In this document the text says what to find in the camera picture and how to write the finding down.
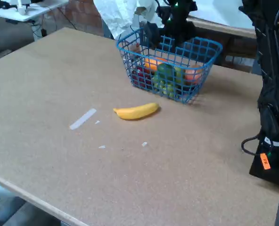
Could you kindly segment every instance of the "brick wall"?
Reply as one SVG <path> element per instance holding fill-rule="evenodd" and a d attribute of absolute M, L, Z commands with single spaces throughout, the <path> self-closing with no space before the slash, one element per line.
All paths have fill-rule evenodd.
<path fill-rule="evenodd" d="M 103 35 L 102 19 L 93 0 L 70 0 L 68 5 L 60 9 L 78 30 Z M 73 28 L 57 9 L 45 15 L 45 23 L 49 23 L 50 27 L 55 22 L 54 16 L 59 28 L 62 26 Z"/>

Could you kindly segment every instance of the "white plastic bag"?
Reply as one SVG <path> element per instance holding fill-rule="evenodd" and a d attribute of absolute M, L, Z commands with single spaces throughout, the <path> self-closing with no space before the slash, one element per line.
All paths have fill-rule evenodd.
<path fill-rule="evenodd" d="M 142 15 L 147 20 L 156 10 L 154 0 L 94 0 L 94 4 L 115 39 L 132 25 L 137 8 L 146 8 Z"/>

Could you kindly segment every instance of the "table edge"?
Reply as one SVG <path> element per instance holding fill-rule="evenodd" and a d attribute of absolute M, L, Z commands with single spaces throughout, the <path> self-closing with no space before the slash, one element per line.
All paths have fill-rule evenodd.
<path fill-rule="evenodd" d="M 68 215 L 67 213 L 59 210 L 58 208 L 48 204 L 47 202 L 41 200 L 40 198 L 28 193 L 27 191 L 19 188 L 18 186 L 10 183 L 9 181 L 0 177 L 0 186 L 8 189 L 9 191 L 15 193 L 17 196 L 23 198 L 30 204 L 38 207 L 39 209 L 53 215 L 54 217 L 62 220 L 63 222 L 71 226 L 88 226 L 87 224 L 79 221 L 78 219 Z"/>

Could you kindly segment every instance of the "white paper strip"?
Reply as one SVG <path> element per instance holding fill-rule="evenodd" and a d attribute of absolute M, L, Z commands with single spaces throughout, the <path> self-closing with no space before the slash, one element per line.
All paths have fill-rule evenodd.
<path fill-rule="evenodd" d="M 72 124 L 69 128 L 71 130 L 79 128 L 84 122 L 86 122 L 91 116 L 93 116 L 95 112 L 97 112 L 97 110 L 94 108 L 91 108 L 81 118 L 79 118 L 77 121 L 75 121 L 75 123 Z"/>

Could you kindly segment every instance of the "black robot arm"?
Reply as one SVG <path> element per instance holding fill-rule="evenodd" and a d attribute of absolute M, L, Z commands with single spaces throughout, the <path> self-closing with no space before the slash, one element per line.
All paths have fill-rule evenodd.
<path fill-rule="evenodd" d="M 258 63 L 263 78 L 263 88 L 258 98 L 261 129 L 254 137 L 244 140 L 242 150 L 254 155 L 250 173 L 273 183 L 279 184 L 279 0 L 242 0 L 239 8 L 253 22 L 258 45 Z M 193 0 L 164 0 L 167 6 L 158 3 L 157 14 L 164 28 L 147 22 L 144 31 L 149 46 L 155 48 L 165 35 L 175 39 L 179 45 L 196 36 L 195 26 L 187 21 L 189 12 L 197 10 Z M 247 141 L 258 139 L 256 152 L 245 149 Z"/>

